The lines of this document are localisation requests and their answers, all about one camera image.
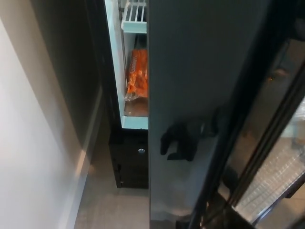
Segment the gray wall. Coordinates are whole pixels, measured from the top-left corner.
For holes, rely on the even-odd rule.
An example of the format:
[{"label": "gray wall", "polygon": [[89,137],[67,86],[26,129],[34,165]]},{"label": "gray wall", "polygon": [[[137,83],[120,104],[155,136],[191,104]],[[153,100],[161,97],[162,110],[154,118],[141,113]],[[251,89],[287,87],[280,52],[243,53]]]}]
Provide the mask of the gray wall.
[{"label": "gray wall", "polygon": [[81,144],[100,86],[83,0],[31,0]]}]

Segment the glass panel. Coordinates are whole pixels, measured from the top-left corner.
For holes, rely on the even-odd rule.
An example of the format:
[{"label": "glass panel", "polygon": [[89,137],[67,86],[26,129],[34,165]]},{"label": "glass panel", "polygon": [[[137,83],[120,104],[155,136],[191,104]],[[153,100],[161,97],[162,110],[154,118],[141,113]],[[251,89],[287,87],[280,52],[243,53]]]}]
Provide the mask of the glass panel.
[{"label": "glass panel", "polygon": [[261,217],[305,172],[305,100],[236,206],[247,221]]}]

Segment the plastic bag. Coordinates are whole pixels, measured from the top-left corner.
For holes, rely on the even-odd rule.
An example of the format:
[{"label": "plastic bag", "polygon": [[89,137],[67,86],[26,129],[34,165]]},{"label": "plastic bag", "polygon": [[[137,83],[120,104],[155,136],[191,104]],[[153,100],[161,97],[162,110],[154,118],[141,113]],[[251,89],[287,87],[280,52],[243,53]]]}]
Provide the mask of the plastic bag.
[{"label": "plastic bag", "polygon": [[137,98],[147,98],[147,50],[135,49],[132,51],[131,63],[127,77],[126,101]]}]

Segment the baseboard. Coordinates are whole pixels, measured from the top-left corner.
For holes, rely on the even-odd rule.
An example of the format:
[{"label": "baseboard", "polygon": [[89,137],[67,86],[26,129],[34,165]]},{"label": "baseboard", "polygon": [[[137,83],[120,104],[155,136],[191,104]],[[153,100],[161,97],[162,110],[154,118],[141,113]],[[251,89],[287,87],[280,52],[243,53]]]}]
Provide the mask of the baseboard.
[{"label": "baseboard", "polygon": [[93,148],[102,119],[103,109],[102,89],[100,88],[87,130],[83,150],[81,151],[80,159],[75,171],[74,181],[68,194],[68,200],[66,202],[63,215],[61,216],[59,226],[60,229],[74,228],[77,212],[81,203],[82,192],[85,187],[86,178],[90,167]]}]

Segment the refrigerator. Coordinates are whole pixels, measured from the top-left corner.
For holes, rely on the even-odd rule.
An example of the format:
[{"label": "refrigerator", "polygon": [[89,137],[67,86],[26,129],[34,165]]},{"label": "refrigerator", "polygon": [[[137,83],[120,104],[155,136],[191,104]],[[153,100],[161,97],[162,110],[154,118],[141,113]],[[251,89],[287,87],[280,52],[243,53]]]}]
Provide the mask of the refrigerator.
[{"label": "refrigerator", "polygon": [[[116,184],[149,188],[151,229],[255,228],[302,186],[304,1],[86,6]],[[148,99],[130,103],[139,41]]]}]

